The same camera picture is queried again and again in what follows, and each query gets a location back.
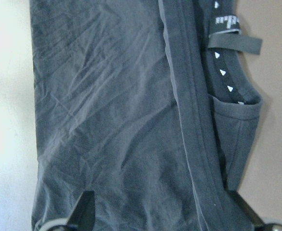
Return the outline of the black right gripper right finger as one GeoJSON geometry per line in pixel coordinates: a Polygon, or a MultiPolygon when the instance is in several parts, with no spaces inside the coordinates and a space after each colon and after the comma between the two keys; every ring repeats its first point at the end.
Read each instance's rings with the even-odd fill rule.
{"type": "Polygon", "coordinates": [[[240,196],[237,191],[227,191],[232,200],[237,204],[241,211],[252,223],[255,231],[264,231],[265,223],[259,215],[249,206],[249,204],[240,196]]]}

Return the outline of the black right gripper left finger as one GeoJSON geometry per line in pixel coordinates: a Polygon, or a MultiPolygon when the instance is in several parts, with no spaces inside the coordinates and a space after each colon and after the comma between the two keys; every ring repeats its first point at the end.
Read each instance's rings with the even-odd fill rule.
{"type": "Polygon", "coordinates": [[[92,231],[95,224],[94,191],[84,191],[80,195],[67,220],[69,231],[92,231]]]}

